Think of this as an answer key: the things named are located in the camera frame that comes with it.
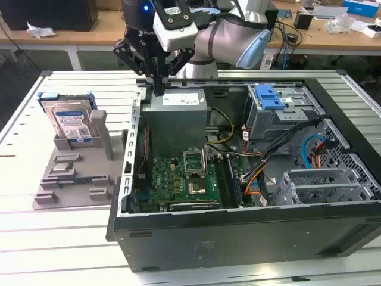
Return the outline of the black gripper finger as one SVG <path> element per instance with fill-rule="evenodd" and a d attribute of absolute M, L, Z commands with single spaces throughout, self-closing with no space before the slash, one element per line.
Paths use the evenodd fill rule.
<path fill-rule="evenodd" d="M 195 54 L 193 48 L 183 48 L 176 52 L 175 57 L 170 61 L 166 59 L 170 58 L 172 52 L 160 51 L 159 53 L 159 95 L 164 95 L 164 80 L 176 75 Z"/>
<path fill-rule="evenodd" d="M 160 77 L 154 56 L 146 39 L 138 39 L 138 48 L 132 50 L 132 44 L 127 38 L 120 39 L 115 43 L 113 53 L 137 75 L 145 75 L 151 80 L 154 94 L 160 94 Z"/>

